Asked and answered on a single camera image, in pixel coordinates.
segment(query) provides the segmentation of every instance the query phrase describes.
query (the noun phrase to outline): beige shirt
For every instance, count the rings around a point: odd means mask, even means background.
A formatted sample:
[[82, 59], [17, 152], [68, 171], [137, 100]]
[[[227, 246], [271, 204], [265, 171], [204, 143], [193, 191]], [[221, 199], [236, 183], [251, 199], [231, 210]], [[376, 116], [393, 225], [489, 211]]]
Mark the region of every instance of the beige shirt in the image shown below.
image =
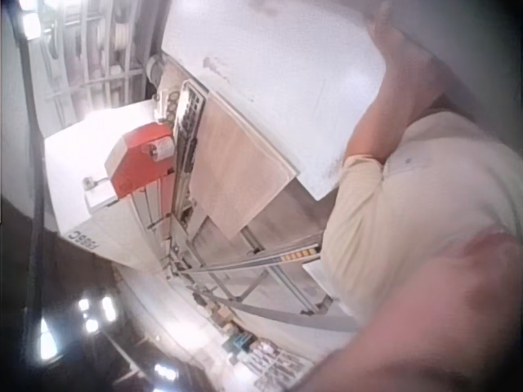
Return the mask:
[[364, 323], [428, 257], [492, 225], [521, 239], [523, 162], [450, 112], [411, 125], [383, 167], [363, 155], [342, 168], [322, 261]]

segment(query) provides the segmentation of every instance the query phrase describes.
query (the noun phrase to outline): forearm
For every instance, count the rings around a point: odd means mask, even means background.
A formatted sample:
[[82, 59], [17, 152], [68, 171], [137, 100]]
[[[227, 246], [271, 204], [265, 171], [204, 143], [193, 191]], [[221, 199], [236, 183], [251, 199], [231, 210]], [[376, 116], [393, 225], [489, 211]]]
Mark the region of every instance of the forearm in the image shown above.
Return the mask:
[[396, 150], [416, 104], [407, 81], [402, 79], [386, 72], [378, 96], [355, 126], [344, 161], [352, 155], [364, 154], [384, 163]]

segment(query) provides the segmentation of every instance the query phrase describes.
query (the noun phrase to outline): wooden board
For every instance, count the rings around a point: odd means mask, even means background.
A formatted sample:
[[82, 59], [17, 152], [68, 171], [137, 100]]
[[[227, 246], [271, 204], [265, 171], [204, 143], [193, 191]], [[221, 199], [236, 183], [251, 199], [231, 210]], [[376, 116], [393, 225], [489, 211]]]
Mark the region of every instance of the wooden board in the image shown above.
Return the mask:
[[233, 238], [296, 171], [222, 98], [210, 94], [199, 127], [191, 196]]

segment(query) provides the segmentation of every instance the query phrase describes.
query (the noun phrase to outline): person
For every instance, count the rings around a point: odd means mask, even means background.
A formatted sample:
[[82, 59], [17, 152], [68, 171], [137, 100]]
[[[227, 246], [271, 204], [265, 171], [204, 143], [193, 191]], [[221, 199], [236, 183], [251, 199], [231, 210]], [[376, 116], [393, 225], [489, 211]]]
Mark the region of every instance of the person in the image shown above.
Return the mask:
[[521, 241], [523, 161], [467, 118], [435, 107], [454, 82], [438, 59], [390, 22], [369, 35], [386, 71], [349, 139], [322, 262], [363, 326], [432, 256], [499, 227]]
[[387, 70], [347, 144], [322, 247], [362, 329], [291, 391], [478, 390], [521, 348], [523, 164], [433, 110], [453, 77], [391, 26], [390, 6], [369, 34]]

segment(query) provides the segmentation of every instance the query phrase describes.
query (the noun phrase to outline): shirt sleeve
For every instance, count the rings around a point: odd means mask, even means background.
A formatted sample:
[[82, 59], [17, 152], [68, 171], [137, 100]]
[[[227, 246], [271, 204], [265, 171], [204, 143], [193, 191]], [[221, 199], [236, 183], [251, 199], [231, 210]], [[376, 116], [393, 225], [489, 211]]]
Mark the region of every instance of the shirt sleeve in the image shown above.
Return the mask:
[[373, 308], [380, 278], [371, 264], [388, 245], [382, 170], [382, 164], [368, 155], [351, 156], [344, 162], [324, 232], [325, 269], [337, 294], [358, 319], [366, 319]]

